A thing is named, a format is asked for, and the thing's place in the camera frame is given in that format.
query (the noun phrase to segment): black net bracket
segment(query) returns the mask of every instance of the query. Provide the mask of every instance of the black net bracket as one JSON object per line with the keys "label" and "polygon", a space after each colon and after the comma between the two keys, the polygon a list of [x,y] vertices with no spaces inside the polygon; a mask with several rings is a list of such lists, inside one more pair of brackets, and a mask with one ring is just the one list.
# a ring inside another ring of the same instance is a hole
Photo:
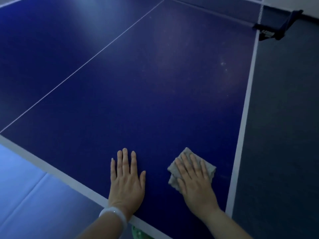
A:
{"label": "black net bracket", "polygon": [[267,39],[281,40],[291,25],[293,25],[293,23],[301,17],[302,13],[303,10],[292,11],[289,15],[289,18],[285,21],[281,28],[278,29],[262,24],[255,24],[253,28],[260,31],[259,41]]}

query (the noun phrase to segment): dark green floor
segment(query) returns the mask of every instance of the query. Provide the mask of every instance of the dark green floor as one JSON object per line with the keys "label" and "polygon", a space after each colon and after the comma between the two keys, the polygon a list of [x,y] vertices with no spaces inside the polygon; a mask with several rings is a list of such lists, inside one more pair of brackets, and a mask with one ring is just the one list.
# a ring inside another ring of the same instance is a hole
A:
{"label": "dark green floor", "polygon": [[258,45],[233,212],[254,238],[319,238],[318,148],[319,25],[298,20]]}

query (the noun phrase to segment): green object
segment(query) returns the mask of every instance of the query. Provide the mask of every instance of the green object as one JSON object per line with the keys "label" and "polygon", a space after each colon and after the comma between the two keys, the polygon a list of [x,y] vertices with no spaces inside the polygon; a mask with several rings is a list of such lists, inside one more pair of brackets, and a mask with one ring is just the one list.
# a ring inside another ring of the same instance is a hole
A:
{"label": "green object", "polygon": [[132,226],[132,235],[134,239],[154,239],[135,226]]}

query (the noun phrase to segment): person's left hand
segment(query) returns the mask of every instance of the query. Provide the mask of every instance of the person's left hand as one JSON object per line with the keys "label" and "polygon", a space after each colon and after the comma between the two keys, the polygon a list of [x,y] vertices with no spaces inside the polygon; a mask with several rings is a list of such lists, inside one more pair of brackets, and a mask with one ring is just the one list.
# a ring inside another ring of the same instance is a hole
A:
{"label": "person's left hand", "polygon": [[145,194],[146,171],[143,171],[138,179],[136,153],[131,153],[131,168],[129,166],[128,152],[126,148],[117,152],[117,175],[115,172],[115,160],[111,161],[111,189],[108,196],[109,207],[120,209],[127,221],[140,207]]}

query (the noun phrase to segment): white bracelet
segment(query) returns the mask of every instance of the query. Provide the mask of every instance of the white bracelet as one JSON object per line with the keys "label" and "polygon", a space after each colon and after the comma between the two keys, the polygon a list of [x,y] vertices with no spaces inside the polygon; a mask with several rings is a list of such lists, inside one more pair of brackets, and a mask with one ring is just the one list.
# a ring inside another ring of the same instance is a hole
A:
{"label": "white bracelet", "polygon": [[121,219],[121,221],[122,221],[123,231],[126,229],[126,227],[127,227],[126,217],[125,217],[125,215],[123,214],[123,212],[122,212],[121,210],[119,210],[119,209],[116,208],[116,207],[104,208],[104,209],[101,211],[99,217],[100,217],[101,215],[103,215],[104,213],[106,213],[106,212],[113,212],[113,213],[115,213],[115,214]]}

